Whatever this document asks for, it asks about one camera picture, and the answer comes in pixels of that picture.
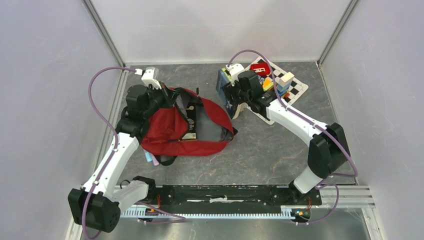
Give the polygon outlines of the black book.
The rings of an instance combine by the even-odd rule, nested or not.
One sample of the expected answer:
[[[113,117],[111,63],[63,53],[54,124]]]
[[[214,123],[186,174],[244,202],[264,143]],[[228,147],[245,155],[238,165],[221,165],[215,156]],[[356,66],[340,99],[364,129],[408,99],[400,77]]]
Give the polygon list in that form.
[[[187,130],[182,136],[183,141],[196,140],[197,139],[197,110],[196,104],[189,102],[184,108],[183,118],[187,122]]]

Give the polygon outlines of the red backpack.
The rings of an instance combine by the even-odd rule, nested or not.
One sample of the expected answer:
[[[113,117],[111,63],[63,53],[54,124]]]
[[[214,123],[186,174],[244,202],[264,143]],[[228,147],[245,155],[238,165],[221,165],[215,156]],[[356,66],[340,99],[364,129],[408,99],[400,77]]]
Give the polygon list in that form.
[[[150,127],[140,146],[153,154],[160,164],[169,166],[179,156],[209,156],[221,152],[238,130],[227,112],[210,99],[183,87],[169,88],[179,93],[175,106],[161,108],[149,118]],[[188,129],[183,111],[188,103],[196,105],[196,140],[182,140]]]

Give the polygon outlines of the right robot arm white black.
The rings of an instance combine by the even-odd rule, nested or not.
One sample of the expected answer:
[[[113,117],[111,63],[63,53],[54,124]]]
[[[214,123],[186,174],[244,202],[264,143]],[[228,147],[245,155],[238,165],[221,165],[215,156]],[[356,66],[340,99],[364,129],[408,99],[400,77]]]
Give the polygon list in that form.
[[[341,125],[317,121],[288,105],[276,93],[265,91],[254,71],[226,69],[224,73],[230,77],[221,87],[228,107],[248,106],[264,119],[285,127],[308,146],[307,166],[291,182],[288,191],[293,203],[306,201],[311,189],[351,159]]]

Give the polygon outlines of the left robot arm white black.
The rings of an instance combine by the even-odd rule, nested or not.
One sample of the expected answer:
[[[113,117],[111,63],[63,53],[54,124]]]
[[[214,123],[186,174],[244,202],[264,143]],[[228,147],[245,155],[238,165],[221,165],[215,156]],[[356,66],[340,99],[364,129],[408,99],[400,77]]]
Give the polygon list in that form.
[[[73,188],[67,197],[76,224],[110,233],[121,214],[136,202],[151,204],[156,200],[157,190],[142,177],[119,190],[116,183],[147,134],[149,118],[159,109],[174,107],[178,96],[177,91],[164,84],[159,88],[137,84],[128,89],[126,107],[112,128],[114,139],[104,158],[89,180],[79,189]]]

